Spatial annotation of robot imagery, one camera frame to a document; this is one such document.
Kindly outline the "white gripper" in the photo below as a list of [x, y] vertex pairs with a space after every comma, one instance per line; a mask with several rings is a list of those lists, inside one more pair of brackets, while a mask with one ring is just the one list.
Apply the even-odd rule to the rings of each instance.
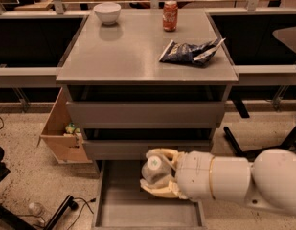
[[180, 152], [176, 149], [157, 148], [150, 149], [146, 158], [158, 156], [176, 169], [175, 180], [167, 185], [153, 188], [145, 179], [140, 180], [140, 186], [146, 192], [162, 198], [179, 198], [198, 201], [199, 199], [212, 199], [210, 189], [210, 167], [214, 157], [208, 152], [192, 151]]

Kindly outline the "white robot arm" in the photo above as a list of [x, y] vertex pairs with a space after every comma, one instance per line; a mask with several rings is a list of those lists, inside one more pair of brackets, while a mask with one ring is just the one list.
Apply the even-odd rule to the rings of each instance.
[[224, 200], [296, 217], [296, 154], [267, 149], [252, 162], [209, 152], [152, 149], [140, 186], [163, 198]]

